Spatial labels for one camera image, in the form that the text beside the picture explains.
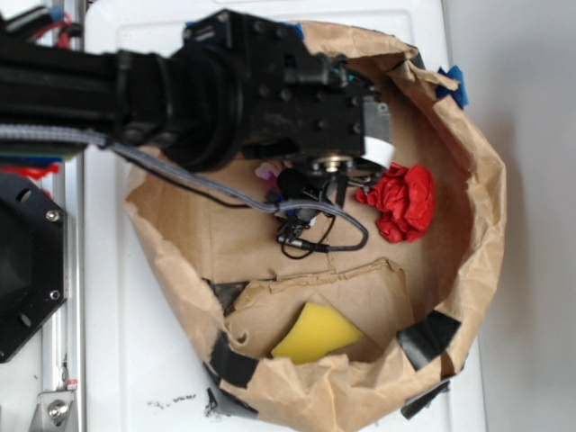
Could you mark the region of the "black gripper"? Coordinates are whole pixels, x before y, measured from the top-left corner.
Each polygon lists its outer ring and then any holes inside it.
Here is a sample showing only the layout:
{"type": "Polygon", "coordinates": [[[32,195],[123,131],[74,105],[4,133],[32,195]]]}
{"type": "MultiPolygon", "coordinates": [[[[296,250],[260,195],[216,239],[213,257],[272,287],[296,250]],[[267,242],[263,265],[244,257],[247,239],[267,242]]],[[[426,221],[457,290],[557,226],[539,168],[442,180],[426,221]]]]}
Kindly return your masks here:
{"type": "Polygon", "coordinates": [[[291,25],[222,10],[187,26],[182,54],[202,121],[189,170],[237,155],[308,172],[389,168],[390,117],[374,84],[343,56],[311,53],[291,25]]]}

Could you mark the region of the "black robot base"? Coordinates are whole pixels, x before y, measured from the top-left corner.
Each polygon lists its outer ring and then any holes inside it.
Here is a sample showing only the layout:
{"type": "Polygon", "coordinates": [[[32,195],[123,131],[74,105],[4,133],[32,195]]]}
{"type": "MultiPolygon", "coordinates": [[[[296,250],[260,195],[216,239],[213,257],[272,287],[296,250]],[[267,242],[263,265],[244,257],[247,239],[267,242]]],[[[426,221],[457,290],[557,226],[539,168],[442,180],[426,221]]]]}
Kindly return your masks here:
{"type": "Polygon", "coordinates": [[[66,213],[31,180],[1,174],[1,362],[66,299],[66,213]]]}

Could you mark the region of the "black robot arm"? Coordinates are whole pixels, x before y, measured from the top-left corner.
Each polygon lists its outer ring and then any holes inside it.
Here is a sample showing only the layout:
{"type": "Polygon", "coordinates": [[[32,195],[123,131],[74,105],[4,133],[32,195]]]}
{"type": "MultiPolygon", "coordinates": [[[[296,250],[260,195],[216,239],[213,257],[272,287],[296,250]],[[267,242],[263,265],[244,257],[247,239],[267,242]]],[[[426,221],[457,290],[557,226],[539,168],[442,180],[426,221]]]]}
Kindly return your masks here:
{"type": "Polygon", "coordinates": [[[315,175],[377,175],[393,159],[389,115],[345,58],[311,53],[284,23],[222,10],[188,25],[169,57],[38,45],[62,13],[1,23],[1,121],[91,129],[152,145],[198,173],[237,155],[315,175]]]}

